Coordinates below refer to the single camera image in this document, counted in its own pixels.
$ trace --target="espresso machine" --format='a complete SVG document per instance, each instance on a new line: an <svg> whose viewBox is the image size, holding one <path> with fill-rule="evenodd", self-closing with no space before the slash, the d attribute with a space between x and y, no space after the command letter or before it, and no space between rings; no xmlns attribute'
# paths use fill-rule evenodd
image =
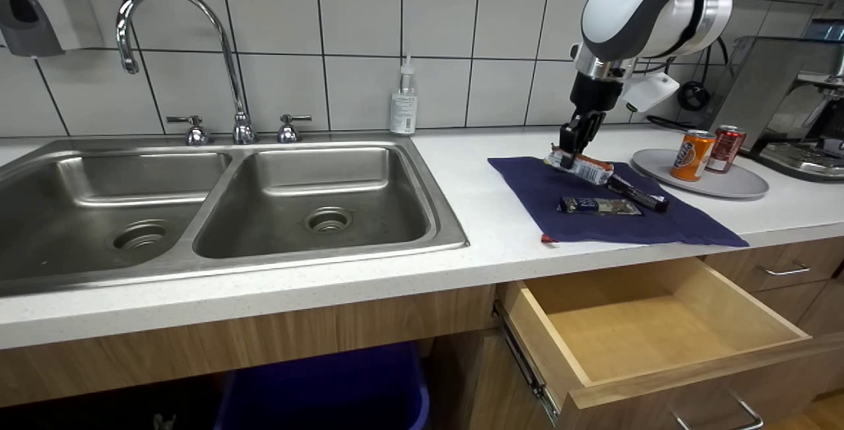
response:
<svg viewBox="0 0 844 430"><path fill-rule="evenodd" d="M737 40L702 119L747 132L741 154L808 181L844 181L844 42Z"/></svg>

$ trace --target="hand sanitizer bottle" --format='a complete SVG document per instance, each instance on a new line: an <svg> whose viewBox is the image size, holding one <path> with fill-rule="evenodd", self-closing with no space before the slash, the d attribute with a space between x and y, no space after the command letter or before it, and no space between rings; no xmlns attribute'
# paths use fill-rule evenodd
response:
<svg viewBox="0 0 844 430"><path fill-rule="evenodd" d="M416 108L419 97L416 96L416 77L410 65L410 54L402 64L402 79L398 91L392 94L390 103L390 131L396 135L413 135L416 131Z"/></svg>

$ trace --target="stainless steel sink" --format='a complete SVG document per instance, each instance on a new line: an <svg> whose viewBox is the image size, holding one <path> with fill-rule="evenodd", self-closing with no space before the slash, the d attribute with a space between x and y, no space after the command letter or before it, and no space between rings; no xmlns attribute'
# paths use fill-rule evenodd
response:
<svg viewBox="0 0 844 430"><path fill-rule="evenodd" d="M0 168L0 210L3 295L466 244L413 143L380 133L60 140Z"/></svg>

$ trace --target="countertop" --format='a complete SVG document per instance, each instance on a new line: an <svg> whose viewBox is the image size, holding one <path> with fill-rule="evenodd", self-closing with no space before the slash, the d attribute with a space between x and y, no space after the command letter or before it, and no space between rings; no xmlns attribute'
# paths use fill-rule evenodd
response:
<svg viewBox="0 0 844 430"><path fill-rule="evenodd" d="M385 259L278 268L184 280L0 298L0 349L165 328L399 295L436 292L728 247L542 244L541 232L488 157L544 157L557 129L422 131L413 142L445 193L469 247ZM678 148L681 133L606 126L587 154L627 162L641 148ZM48 139L0 140L0 164ZM751 247L844 235L844 184L799 181L738 158L771 190L756 201L714 199L666 187L745 238Z"/></svg>

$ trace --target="blue cloth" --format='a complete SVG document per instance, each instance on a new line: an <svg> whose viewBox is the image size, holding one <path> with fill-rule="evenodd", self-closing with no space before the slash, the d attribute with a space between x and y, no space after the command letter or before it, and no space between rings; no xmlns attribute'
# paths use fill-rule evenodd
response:
<svg viewBox="0 0 844 430"><path fill-rule="evenodd" d="M671 204L660 214L639 207L642 216L600 216L557 212L560 196L618 199L621 196L583 181L575 175L532 157L489 158L503 175L539 229L555 241L608 241L608 243L688 243L747 247L747 241L724 228L705 212L675 198L656 180L643 177L627 163L613 163L615 174L649 195L664 196Z"/></svg>

